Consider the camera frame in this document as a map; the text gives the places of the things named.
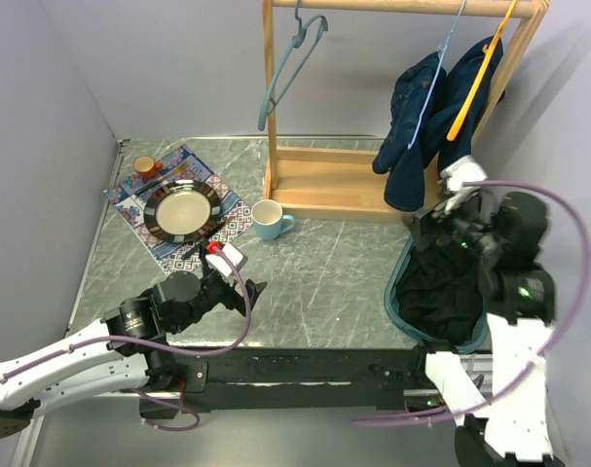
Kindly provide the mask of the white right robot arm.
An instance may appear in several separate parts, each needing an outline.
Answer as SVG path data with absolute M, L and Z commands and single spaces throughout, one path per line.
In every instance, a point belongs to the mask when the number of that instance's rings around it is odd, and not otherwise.
M 536 261 L 547 206 L 510 192 L 487 222 L 479 206 L 477 194 L 453 209 L 439 203 L 417 211 L 407 226 L 415 249 L 451 246 L 476 263 L 491 336 L 493 399 L 485 401 L 457 352 L 439 343 L 411 362 L 410 377 L 440 390 L 456 423 L 461 466 L 560 466 L 547 428 L 546 363 L 537 353 L 556 320 L 554 280 Z

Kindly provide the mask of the yellow plastic hanger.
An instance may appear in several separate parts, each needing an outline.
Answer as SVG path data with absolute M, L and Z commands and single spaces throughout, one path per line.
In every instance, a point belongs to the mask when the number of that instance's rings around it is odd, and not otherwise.
M 456 115 L 455 120 L 453 121 L 453 123 L 446 135 L 446 139 L 448 141 L 454 141 L 457 138 L 460 130 L 462 129 L 462 125 L 467 117 L 467 114 L 468 114 L 470 107 L 475 99 L 475 96 L 476 96 L 477 92 L 479 91 L 481 83 L 485 77 L 485 73 L 489 67 L 489 64 L 490 64 L 493 56 L 494 56 L 494 52 L 496 50 L 497 44 L 502 36 L 502 33 L 504 32 L 505 27 L 507 26 L 508 21 L 511 18 L 511 14 L 513 13 L 513 11 L 515 9 L 516 4 L 517 4 L 517 0 L 510 1 L 510 4 L 505 12 L 505 15 L 502 18 L 501 22 L 499 23 L 499 26 L 498 26 L 492 40 L 490 41 L 490 43 L 488 45 L 486 45 L 482 49 L 482 52 L 484 53 L 482 63 L 476 73 L 474 81 L 473 81 L 471 88 L 469 89 L 469 91 L 466 95 L 466 98 L 462 104 L 462 107 L 460 108 L 458 114 Z

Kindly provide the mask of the light blue wire hanger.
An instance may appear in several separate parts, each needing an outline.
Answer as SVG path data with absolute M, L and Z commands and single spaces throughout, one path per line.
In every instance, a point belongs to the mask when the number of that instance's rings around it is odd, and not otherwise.
M 429 89 L 428 89 L 428 92 L 427 92 L 425 101 L 423 103 L 423 106 L 421 108 L 421 112 L 420 112 L 420 114 L 418 116 L 417 124 L 416 124 L 415 129 L 414 129 L 414 132 L 412 134 L 412 138 L 411 138 L 410 142 L 407 145 L 407 149 L 408 150 L 411 150 L 414 147 L 414 145 L 415 145 L 415 143 L 417 141 L 417 137 L 419 136 L 419 132 L 420 132 L 420 129 L 421 129 L 421 126 L 422 126 L 422 123 L 423 123 L 425 112 L 427 110 L 429 101 L 431 100 L 432 94 L 433 94 L 433 92 L 435 90 L 436 82 L 437 82 L 437 79 L 438 79 L 438 77 L 440 75 L 440 72 L 441 72 L 441 69 L 442 69 L 442 64 L 443 64 L 443 61 L 444 61 L 445 54 L 446 54 L 447 49 L 449 47 L 449 43 L 450 43 L 451 38 L 452 38 L 452 36 L 454 34 L 454 31 L 455 31 L 455 29 L 456 29 L 456 27 L 458 25 L 458 22 L 460 20 L 460 17 L 463 14 L 463 10 L 465 8 L 465 5 L 466 5 L 466 0 L 462 0 L 461 5 L 460 5 L 460 8 L 458 10 L 458 13 L 456 15 L 456 18 L 454 20 L 453 26 L 449 30 L 449 32 L 447 34 L 447 37 L 445 39 L 445 42 L 443 44 L 441 44 L 439 46 L 439 48 L 438 48 L 438 51 L 437 51 L 437 58 L 438 58 L 437 66 L 435 68 L 435 72 L 434 72 L 433 77 L 432 77 L 432 80 L 430 82 L 430 86 L 429 86 Z

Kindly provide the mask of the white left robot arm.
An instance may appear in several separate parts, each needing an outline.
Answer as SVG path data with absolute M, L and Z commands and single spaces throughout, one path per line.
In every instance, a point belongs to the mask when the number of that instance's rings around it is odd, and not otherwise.
M 23 357 L 0 362 L 0 439 L 32 419 L 94 395 L 167 390 L 181 376 L 178 349 L 167 344 L 216 306 L 245 319 L 266 283 L 236 285 L 218 272 L 176 272 L 123 301 L 82 331 Z

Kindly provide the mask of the black garment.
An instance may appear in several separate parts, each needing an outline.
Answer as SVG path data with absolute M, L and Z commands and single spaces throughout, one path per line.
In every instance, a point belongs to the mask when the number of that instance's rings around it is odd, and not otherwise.
M 456 244 L 413 248 L 396 285 L 399 316 L 438 341 L 462 345 L 482 312 L 476 260 Z

